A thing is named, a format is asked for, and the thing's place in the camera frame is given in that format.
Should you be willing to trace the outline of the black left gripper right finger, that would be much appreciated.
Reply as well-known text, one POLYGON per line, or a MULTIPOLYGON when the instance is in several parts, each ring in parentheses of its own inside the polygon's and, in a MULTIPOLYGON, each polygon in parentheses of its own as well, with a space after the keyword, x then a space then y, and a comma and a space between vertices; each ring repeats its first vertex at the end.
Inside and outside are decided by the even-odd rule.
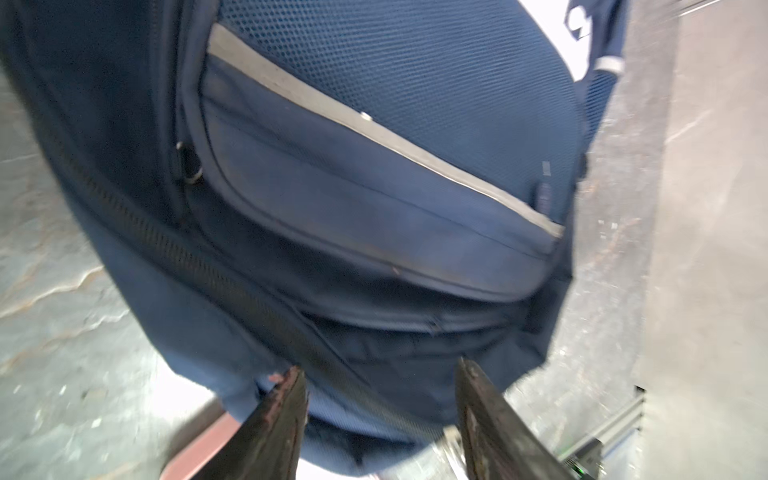
POLYGON ((470 479, 561 479, 568 470, 534 436, 480 366, 455 368, 459 431, 470 479))

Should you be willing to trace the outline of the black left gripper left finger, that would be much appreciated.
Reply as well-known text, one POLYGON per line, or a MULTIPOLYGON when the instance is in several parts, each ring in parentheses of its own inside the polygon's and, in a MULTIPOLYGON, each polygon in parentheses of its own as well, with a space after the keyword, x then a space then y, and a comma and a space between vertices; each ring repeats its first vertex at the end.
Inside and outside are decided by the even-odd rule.
POLYGON ((294 480, 307 419, 306 376, 293 366, 192 478, 294 480))

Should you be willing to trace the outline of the navy blue student backpack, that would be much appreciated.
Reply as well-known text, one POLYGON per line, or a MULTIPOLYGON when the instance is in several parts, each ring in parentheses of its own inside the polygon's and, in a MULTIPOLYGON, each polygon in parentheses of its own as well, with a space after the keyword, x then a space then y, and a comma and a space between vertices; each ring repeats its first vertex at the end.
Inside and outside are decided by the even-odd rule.
POLYGON ((626 1, 5 1, 1 59, 153 346, 351 476, 546 359, 626 1))

